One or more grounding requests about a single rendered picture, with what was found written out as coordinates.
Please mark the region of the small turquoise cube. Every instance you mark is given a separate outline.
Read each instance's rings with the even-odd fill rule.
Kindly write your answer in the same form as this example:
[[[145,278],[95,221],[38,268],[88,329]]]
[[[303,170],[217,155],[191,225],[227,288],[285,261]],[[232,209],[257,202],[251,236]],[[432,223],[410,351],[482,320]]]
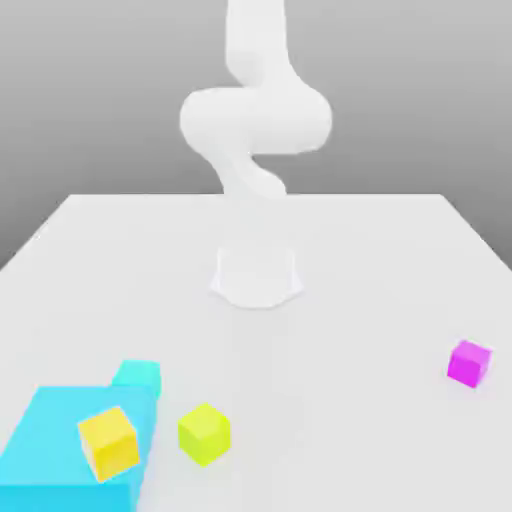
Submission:
[[[162,389],[160,363],[151,360],[123,360],[112,378],[111,385],[147,387],[159,399]]]

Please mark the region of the small lime green cube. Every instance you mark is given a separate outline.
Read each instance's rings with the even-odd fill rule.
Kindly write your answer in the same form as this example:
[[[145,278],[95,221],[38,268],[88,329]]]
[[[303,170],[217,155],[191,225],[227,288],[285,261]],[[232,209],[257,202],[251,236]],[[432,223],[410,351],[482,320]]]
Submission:
[[[205,467],[229,450],[230,422],[212,405],[200,404],[178,421],[178,443],[192,460]]]

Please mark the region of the small magenta cube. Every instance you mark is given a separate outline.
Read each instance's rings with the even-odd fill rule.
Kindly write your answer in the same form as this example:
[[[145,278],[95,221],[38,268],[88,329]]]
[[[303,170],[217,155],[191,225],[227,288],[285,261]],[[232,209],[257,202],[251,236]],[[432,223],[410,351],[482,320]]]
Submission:
[[[486,375],[492,351],[468,340],[452,350],[447,376],[470,388],[477,388]]]

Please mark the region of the small yellow cube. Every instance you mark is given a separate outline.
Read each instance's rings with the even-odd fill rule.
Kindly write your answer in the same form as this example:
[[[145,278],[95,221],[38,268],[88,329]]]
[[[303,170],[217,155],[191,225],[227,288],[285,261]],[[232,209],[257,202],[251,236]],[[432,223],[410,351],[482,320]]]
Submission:
[[[137,431],[120,406],[80,421],[77,428],[82,452],[99,483],[140,463]]]

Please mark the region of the large light blue box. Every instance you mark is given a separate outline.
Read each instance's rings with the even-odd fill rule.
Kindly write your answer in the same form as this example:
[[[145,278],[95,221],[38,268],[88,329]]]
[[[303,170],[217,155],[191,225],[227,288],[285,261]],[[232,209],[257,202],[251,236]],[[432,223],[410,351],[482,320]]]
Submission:
[[[100,483],[78,423],[115,406],[136,430],[141,462]],[[38,388],[0,454],[0,512],[136,512],[156,417],[144,386]]]

